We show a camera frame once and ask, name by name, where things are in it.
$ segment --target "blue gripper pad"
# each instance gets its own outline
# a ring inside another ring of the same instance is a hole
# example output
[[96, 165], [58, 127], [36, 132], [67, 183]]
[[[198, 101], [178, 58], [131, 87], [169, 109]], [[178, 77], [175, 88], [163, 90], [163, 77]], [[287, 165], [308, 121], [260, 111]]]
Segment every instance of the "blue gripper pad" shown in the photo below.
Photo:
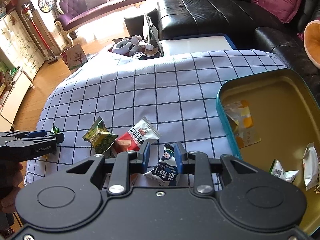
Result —
[[25, 138], [37, 138], [37, 137], [44, 137], [44, 136], [47, 136], [46, 130], [29, 132]]
[[174, 158], [177, 163], [178, 172], [183, 174], [182, 153], [180, 152], [180, 149], [177, 143], [174, 144]]
[[147, 172], [149, 158], [150, 158], [150, 143], [147, 144], [143, 152], [142, 170], [144, 173]]

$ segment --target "checkered tablecloth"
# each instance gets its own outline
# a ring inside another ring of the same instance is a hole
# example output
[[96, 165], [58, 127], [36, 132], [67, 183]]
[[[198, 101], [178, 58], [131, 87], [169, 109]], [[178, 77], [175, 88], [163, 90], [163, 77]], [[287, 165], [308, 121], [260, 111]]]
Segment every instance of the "checkered tablecloth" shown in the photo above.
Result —
[[[276, 55], [258, 50], [200, 52], [145, 61], [102, 51], [47, 99], [37, 130], [50, 131], [54, 124], [65, 140], [48, 160], [28, 161], [25, 184], [94, 154], [82, 136], [98, 116], [118, 135], [144, 116], [154, 124], [162, 136], [151, 145], [148, 170], [157, 164], [166, 142], [180, 141], [188, 151], [202, 151], [211, 158], [231, 154], [216, 111], [219, 88], [227, 80], [278, 68], [285, 66]], [[216, 174], [213, 179], [219, 190]], [[136, 185], [158, 186], [143, 175]], [[193, 186], [193, 176], [181, 176], [181, 185]]]

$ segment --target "snack package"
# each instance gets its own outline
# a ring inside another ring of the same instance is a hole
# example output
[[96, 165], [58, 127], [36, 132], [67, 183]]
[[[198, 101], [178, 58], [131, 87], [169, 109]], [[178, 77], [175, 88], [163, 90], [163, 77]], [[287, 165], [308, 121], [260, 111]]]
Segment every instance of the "snack package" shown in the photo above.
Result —
[[273, 160], [269, 173], [279, 179], [293, 183], [299, 171], [284, 171], [278, 160]]
[[315, 193], [317, 193], [317, 194], [320, 193], [320, 157], [318, 157], [318, 170], [319, 170], [318, 183], [315, 188]]
[[103, 119], [98, 117], [82, 138], [91, 143], [96, 154], [104, 154], [105, 157], [108, 157], [110, 152], [106, 153], [106, 151], [111, 147], [117, 137], [118, 135], [108, 131], [104, 125]]
[[161, 187], [176, 186], [180, 179], [180, 174], [178, 173], [173, 151], [174, 148], [169, 143], [166, 143], [164, 145], [164, 154], [158, 164], [152, 171], [145, 173], [144, 176], [157, 180]]
[[[52, 126], [50, 134], [57, 134], [57, 133], [61, 133], [61, 130], [60, 130], [58, 127], [56, 127], [55, 125]], [[43, 157], [44, 157], [46, 160], [48, 160], [49, 154], [43, 155]]]
[[309, 143], [303, 156], [303, 173], [306, 190], [316, 186], [319, 175], [318, 155], [314, 143]]
[[251, 117], [249, 102], [236, 101], [223, 107], [239, 148], [261, 141]]
[[[116, 157], [121, 152], [138, 151], [145, 141], [151, 144], [159, 138], [159, 132], [151, 125], [147, 118], [143, 117], [134, 127], [117, 138], [111, 147], [111, 152]], [[131, 185], [134, 185], [137, 177], [138, 174], [130, 175]]]

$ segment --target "human hand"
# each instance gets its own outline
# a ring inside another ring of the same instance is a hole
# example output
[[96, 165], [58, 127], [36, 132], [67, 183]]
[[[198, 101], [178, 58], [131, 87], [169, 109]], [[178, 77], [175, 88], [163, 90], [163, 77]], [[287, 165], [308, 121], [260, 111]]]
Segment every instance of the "human hand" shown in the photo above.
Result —
[[12, 178], [13, 189], [9, 193], [9, 195], [4, 197], [0, 202], [0, 210], [2, 210], [3, 213], [11, 214], [16, 211], [14, 206], [14, 201], [16, 199], [18, 192], [20, 191], [20, 188], [18, 187], [18, 185], [23, 181], [23, 174], [21, 172], [22, 169], [23, 169], [22, 164], [18, 163], [18, 171], [15, 173], [15, 175]]

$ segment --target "purple sofa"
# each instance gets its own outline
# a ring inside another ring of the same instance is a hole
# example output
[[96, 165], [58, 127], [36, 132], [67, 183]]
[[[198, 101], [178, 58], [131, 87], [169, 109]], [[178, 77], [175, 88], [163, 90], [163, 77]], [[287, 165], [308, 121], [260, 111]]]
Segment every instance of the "purple sofa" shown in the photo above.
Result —
[[73, 40], [69, 35], [70, 32], [114, 11], [143, 1], [146, 0], [109, 0], [107, 3], [88, 10], [85, 0], [58, 0], [57, 8], [62, 15], [56, 18], [54, 23], [60, 27], [69, 46], [72, 46]]

